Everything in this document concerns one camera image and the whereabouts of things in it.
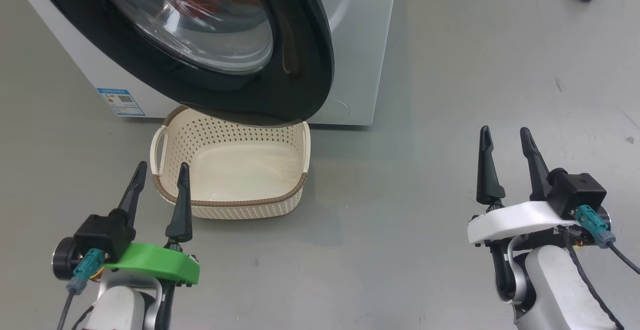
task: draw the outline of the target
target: basket handle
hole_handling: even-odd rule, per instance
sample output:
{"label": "basket handle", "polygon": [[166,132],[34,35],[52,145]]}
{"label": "basket handle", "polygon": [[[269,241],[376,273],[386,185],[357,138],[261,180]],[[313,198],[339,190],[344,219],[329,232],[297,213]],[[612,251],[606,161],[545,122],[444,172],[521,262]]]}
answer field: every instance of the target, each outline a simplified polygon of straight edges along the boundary
{"label": "basket handle", "polygon": [[[164,141],[162,142],[162,155],[160,155],[160,167],[156,163],[156,159],[158,158],[158,141],[160,141],[160,137],[164,136]],[[151,164],[151,173],[153,175],[162,175],[162,170],[165,166],[165,155],[167,154],[167,141],[169,138],[167,137],[167,126],[162,125],[155,132],[153,136],[153,140],[151,141],[151,150],[149,151],[149,163]]]}

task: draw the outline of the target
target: gray floor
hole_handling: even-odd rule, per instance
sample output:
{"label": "gray floor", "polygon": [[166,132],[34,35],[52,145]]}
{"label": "gray floor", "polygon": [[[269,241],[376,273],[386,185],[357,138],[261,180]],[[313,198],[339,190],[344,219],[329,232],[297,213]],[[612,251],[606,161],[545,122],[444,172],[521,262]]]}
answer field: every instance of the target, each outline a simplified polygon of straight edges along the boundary
{"label": "gray floor", "polygon": [[[66,296],[54,246],[117,205],[158,125],[117,118],[26,0],[0,4],[0,319],[48,329]],[[608,190],[619,248],[640,262],[639,6],[395,0],[374,125],[313,130],[310,179],[288,216],[194,220],[185,248],[201,283],[176,292],[173,328],[513,329],[489,251],[466,243],[483,211],[482,125],[507,204],[530,193],[527,126],[551,168],[589,172]],[[171,211],[148,182],[138,241],[163,244]],[[627,329],[640,329],[637,275],[604,250],[578,255]]]}

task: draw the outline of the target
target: teal cable connector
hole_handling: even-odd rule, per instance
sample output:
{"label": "teal cable connector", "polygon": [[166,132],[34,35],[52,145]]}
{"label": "teal cable connector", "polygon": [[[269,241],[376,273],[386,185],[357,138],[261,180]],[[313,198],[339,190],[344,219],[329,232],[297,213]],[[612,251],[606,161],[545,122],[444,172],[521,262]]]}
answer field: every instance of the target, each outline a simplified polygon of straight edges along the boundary
{"label": "teal cable connector", "polygon": [[616,235],[611,232],[607,223],[589,205],[580,205],[573,216],[583,228],[593,235],[601,249],[608,248],[607,243],[613,244],[616,242]]}
{"label": "teal cable connector", "polygon": [[74,292],[75,295],[82,294],[82,291],[87,287],[89,278],[97,273],[103,264],[105,264],[105,255],[102,251],[97,248],[87,251],[80,264],[73,271],[73,278],[66,284],[66,289],[69,292]]}

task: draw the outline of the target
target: black cable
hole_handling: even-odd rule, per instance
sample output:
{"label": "black cable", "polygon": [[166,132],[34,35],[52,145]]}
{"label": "black cable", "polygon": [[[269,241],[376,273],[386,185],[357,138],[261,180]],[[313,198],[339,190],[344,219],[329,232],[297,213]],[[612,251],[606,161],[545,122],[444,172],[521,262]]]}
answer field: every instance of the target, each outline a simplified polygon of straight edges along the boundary
{"label": "black cable", "polygon": [[92,312],[94,310],[94,306],[91,305],[89,306],[88,309],[84,310],[84,312],[82,313],[82,315],[80,315],[80,318],[78,318],[78,321],[76,321],[73,326],[71,326],[71,330],[76,330],[78,328],[78,325],[80,325],[80,323],[82,323],[83,320],[85,320],[85,318],[87,317],[87,315]]}
{"label": "black cable", "polygon": [[573,264],[575,265],[575,267],[578,269],[578,274],[582,278],[582,281],[587,285],[587,289],[589,289],[589,293],[591,294],[591,296],[593,296],[593,298],[598,302],[600,309],[602,309],[602,311],[608,315],[609,320],[613,321],[615,327],[617,327],[618,330],[625,330],[625,327],[622,326],[620,321],[618,321],[613,312],[609,310],[602,298],[598,295],[598,292],[596,291],[594,285],[592,285],[592,282],[589,281],[589,278],[585,273],[585,269],[583,269],[583,266],[580,264],[580,260],[578,260],[578,255],[576,255],[576,250],[574,250],[574,244],[571,242],[571,239],[569,239],[569,232],[567,232],[567,228],[558,226],[558,230],[562,233],[562,237],[564,238],[564,245],[566,246],[566,249],[569,250],[569,256],[571,257],[571,260],[573,260]]}
{"label": "black cable", "polygon": [[640,267],[631,262],[630,259],[628,259],[622,252],[620,252],[620,250],[618,250],[618,248],[613,245],[613,242],[607,242],[606,246],[608,246],[608,248],[610,248],[611,251],[613,251],[613,253],[617,255],[617,257],[620,258],[620,260],[622,260],[625,264],[627,264],[627,266],[629,266],[633,271],[640,274]]}
{"label": "black cable", "polygon": [[62,308],[60,321],[57,323],[57,330],[62,330],[62,328],[65,327],[65,320],[67,320],[67,314],[69,312],[69,308],[71,307],[71,301],[74,299],[75,295],[76,295],[75,289],[70,289],[69,296],[66,297],[66,302],[64,302],[64,307]]}

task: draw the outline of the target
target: brown basket rim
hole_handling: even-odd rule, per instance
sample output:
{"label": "brown basket rim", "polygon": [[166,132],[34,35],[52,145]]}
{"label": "brown basket rim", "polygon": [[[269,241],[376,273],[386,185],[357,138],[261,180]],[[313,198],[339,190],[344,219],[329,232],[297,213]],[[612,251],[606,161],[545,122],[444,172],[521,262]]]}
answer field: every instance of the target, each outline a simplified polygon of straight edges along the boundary
{"label": "brown basket rim", "polygon": [[[180,105],[171,111],[169,116],[167,116],[162,123],[165,127],[169,127],[169,124],[180,114],[181,112],[188,110],[189,107],[185,105]],[[282,201],[289,200],[293,198],[302,186],[305,184],[307,180],[307,173],[303,172],[300,175],[300,180],[298,180],[297,184],[294,186],[291,191],[288,193],[278,196],[278,197],[270,197],[270,198],[258,198],[256,200],[238,200],[238,201],[206,201],[206,200],[191,200],[192,207],[217,207],[217,208],[226,208],[226,207],[257,207],[260,205],[269,205],[275,203],[281,203]],[[167,199],[171,203],[176,203],[178,198],[171,195],[164,186],[162,186],[162,182],[160,182],[160,175],[153,175],[153,184],[155,184],[155,188],[158,190],[158,193],[162,195],[163,198]]]}

